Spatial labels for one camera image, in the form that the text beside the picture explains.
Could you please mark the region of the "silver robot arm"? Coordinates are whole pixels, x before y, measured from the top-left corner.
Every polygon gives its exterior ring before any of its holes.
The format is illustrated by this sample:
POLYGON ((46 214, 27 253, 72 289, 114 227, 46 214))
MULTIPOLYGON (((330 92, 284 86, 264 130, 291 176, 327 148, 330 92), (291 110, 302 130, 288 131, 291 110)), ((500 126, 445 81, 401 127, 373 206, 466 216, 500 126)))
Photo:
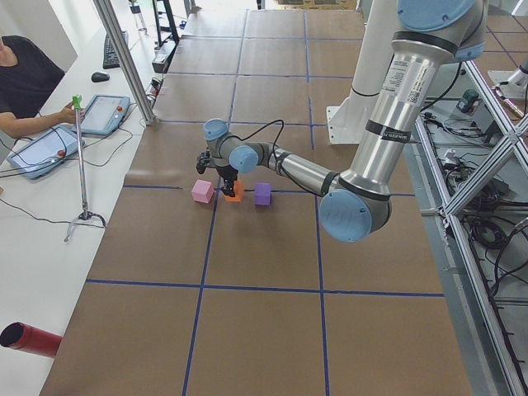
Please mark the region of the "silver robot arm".
POLYGON ((280 148, 229 131, 220 119, 203 127, 206 150, 196 169, 213 168, 222 191, 234 196, 239 173, 264 166, 321 197, 319 215, 328 234, 354 243, 382 228, 391 215, 389 179, 410 141, 427 92, 445 64, 483 53, 485 1, 375 1, 366 22, 352 97, 371 97, 358 131, 360 144, 348 169, 334 172, 280 148))

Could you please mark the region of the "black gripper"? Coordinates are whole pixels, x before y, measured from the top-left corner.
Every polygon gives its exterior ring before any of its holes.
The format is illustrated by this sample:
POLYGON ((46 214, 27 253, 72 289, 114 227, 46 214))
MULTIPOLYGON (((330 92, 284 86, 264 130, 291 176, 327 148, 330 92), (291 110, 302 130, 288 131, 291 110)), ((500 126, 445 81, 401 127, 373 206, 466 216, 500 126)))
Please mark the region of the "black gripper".
POLYGON ((230 165, 222 167, 218 166, 216 170, 224 181, 221 191, 226 197, 235 197, 234 183, 238 179, 238 170, 230 165))

